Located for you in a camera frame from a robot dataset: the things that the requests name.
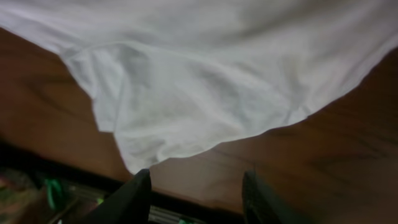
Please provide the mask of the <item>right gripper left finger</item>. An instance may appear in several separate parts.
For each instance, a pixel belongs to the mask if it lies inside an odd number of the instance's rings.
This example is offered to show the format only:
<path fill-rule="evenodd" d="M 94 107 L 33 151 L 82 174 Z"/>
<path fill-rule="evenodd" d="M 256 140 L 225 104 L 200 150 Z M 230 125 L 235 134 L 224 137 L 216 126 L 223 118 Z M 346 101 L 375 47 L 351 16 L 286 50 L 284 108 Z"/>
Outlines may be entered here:
<path fill-rule="evenodd" d="M 142 169 L 132 180 L 87 214 L 81 222 L 85 224 L 147 223 L 151 195 L 150 171 Z"/>

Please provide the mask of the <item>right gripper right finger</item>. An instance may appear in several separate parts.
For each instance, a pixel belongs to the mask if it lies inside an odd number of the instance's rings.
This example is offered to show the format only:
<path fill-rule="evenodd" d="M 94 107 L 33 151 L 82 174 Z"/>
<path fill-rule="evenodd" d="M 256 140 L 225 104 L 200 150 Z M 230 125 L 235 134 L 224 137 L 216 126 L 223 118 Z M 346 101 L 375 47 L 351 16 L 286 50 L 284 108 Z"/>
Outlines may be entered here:
<path fill-rule="evenodd" d="M 254 171 L 246 171 L 242 187 L 246 223 L 294 224 L 299 216 Z"/>

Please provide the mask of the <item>white t-shirt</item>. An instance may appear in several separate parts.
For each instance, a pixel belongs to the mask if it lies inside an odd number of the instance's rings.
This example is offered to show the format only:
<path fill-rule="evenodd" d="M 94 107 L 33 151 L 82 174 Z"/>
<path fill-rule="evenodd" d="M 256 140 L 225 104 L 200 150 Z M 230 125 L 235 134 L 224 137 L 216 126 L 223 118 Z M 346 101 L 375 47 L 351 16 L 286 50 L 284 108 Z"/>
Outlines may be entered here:
<path fill-rule="evenodd" d="M 397 47 L 393 0 L 1 1 L 57 54 L 132 173 L 298 123 Z"/>

